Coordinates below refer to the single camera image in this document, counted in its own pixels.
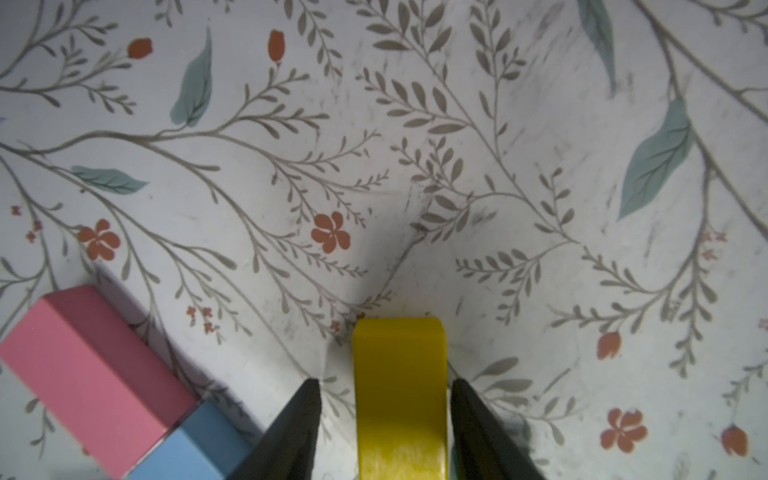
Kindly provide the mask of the yellow block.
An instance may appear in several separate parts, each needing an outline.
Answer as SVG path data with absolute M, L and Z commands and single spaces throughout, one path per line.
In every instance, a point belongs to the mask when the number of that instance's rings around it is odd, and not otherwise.
M 437 318 L 366 318 L 352 337 L 361 479 L 446 479 L 446 335 Z

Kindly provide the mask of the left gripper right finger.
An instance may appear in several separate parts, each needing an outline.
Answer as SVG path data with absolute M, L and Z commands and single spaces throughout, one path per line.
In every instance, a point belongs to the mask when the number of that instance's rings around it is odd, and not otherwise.
M 544 479 L 464 379 L 452 383 L 450 415 L 457 479 Z

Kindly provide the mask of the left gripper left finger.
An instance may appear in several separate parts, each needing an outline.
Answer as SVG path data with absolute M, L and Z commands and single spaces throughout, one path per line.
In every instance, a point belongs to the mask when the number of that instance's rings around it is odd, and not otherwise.
M 307 379 L 228 479 L 311 479 L 321 411 L 319 381 Z

